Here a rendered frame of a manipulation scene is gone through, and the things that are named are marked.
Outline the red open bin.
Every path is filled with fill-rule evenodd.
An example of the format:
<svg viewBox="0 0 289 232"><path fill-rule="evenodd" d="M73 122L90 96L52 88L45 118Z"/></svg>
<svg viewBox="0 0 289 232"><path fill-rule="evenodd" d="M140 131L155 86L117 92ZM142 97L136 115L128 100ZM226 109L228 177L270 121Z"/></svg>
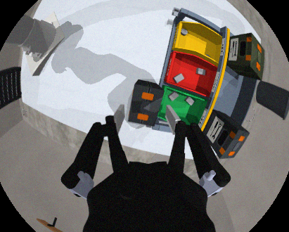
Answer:
<svg viewBox="0 0 289 232"><path fill-rule="evenodd" d="M201 68L206 70L205 75L196 74L196 69ZM178 82L174 81L173 77L181 73L184 79ZM169 63L165 75L164 82L179 86L189 91L198 94L207 94L209 98L214 79L217 73L217 66L210 62L189 53L173 51L169 57ZM192 90L193 89L193 90Z"/></svg>

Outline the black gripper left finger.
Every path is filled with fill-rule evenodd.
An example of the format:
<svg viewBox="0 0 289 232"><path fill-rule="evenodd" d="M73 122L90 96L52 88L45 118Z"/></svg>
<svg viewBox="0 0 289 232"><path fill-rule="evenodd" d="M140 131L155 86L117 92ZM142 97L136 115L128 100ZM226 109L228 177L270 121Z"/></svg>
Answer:
<svg viewBox="0 0 289 232"><path fill-rule="evenodd" d="M93 123L75 161L61 176L61 182L77 197L87 199L89 191L94 187L96 165L107 134L117 190L124 200L133 200L138 196L138 185L118 136L124 118L124 105L120 105L113 116L105 117L106 124Z"/></svg>

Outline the yellow open bin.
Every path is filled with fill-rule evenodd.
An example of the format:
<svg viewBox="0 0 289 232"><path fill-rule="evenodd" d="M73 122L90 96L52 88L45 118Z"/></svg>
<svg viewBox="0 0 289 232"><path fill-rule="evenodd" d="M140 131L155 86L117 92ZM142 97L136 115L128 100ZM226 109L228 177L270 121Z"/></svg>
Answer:
<svg viewBox="0 0 289 232"><path fill-rule="evenodd" d="M188 31L187 35L181 34L183 28ZM221 42L222 36L203 24L180 21L176 26L172 50L199 56L218 67Z"/></svg>

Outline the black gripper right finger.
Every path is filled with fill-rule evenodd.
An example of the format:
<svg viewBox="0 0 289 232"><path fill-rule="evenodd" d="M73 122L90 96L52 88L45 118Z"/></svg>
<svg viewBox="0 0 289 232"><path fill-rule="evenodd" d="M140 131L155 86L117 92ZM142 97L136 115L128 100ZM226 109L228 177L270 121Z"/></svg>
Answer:
<svg viewBox="0 0 289 232"><path fill-rule="evenodd" d="M171 200L181 191L186 137L200 179L200 186L206 190L208 197L216 195L231 180L231 176L219 163L201 128L196 123L186 125L171 105L166 106L165 118L175 137L160 195L167 200Z"/></svg>

